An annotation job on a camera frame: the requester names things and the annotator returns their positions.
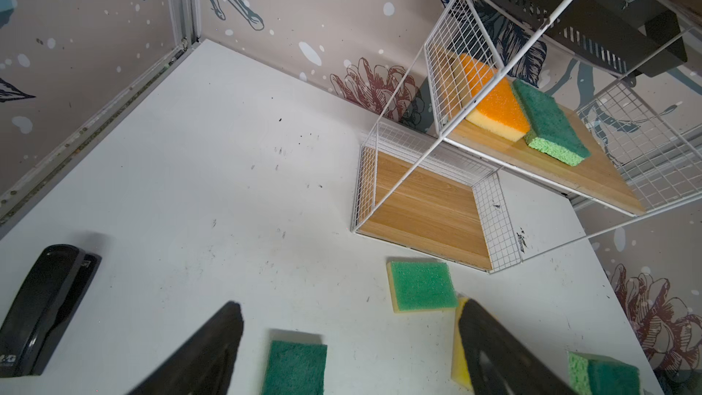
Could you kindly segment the yellow sponge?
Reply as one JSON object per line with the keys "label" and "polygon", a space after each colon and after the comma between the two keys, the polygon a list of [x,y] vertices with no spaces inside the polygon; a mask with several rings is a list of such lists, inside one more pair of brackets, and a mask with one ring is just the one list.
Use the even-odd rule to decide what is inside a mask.
{"label": "yellow sponge", "polygon": [[467,297],[460,296],[458,298],[458,307],[455,311],[451,379],[464,389],[473,392],[473,385],[471,382],[459,329],[460,318],[468,301],[469,299]]}

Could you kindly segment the light green sponge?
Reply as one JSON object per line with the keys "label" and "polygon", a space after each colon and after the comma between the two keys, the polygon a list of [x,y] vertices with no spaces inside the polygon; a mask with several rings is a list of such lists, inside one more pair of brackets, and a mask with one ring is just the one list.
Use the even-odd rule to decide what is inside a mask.
{"label": "light green sponge", "polygon": [[449,267],[435,262],[387,263],[393,311],[450,311],[458,307]]}

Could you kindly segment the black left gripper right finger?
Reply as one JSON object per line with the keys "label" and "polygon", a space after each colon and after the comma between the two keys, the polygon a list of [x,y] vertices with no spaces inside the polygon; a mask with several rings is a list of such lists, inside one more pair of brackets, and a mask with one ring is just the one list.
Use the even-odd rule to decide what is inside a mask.
{"label": "black left gripper right finger", "polygon": [[459,322],[474,394],[572,394],[517,338],[473,299]]}

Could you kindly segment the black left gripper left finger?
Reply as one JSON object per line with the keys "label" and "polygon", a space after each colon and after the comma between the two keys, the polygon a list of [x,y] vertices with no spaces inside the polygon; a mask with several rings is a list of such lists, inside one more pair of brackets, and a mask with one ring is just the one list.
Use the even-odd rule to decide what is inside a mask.
{"label": "black left gripper left finger", "polygon": [[133,394],[226,394],[244,331],[241,305],[229,301]]}

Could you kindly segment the black stapler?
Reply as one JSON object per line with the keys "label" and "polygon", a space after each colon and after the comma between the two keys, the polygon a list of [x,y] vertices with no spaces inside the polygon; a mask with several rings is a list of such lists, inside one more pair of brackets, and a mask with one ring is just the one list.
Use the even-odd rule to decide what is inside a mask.
{"label": "black stapler", "polygon": [[1,377],[41,375],[93,282],[102,257],[67,244],[45,248],[1,327]]}

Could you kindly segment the dark green sponge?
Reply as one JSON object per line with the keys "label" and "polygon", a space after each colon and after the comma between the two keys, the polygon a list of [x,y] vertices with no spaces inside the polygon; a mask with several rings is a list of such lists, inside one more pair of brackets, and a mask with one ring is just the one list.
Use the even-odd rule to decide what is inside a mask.
{"label": "dark green sponge", "polygon": [[530,123],[531,130],[525,135],[530,148],[568,166],[577,166],[592,155],[551,96],[522,80],[514,80],[511,86]]}
{"label": "dark green sponge", "polygon": [[322,395],[327,345],[274,340],[261,394]]}
{"label": "dark green sponge", "polygon": [[639,369],[607,356],[568,353],[570,387],[578,394],[641,393]]}

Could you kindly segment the orange sponge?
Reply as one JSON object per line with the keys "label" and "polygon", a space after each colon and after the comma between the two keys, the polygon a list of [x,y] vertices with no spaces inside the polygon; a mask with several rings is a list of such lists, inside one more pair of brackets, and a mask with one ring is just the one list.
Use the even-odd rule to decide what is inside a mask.
{"label": "orange sponge", "polygon": [[[468,54],[457,57],[452,65],[452,73],[461,108],[468,106],[473,97],[497,74],[493,67]],[[531,130],[528,118],[505,78],[495,84],[493,90],[482,98],[465,120],[511,143],[519,141]]]}

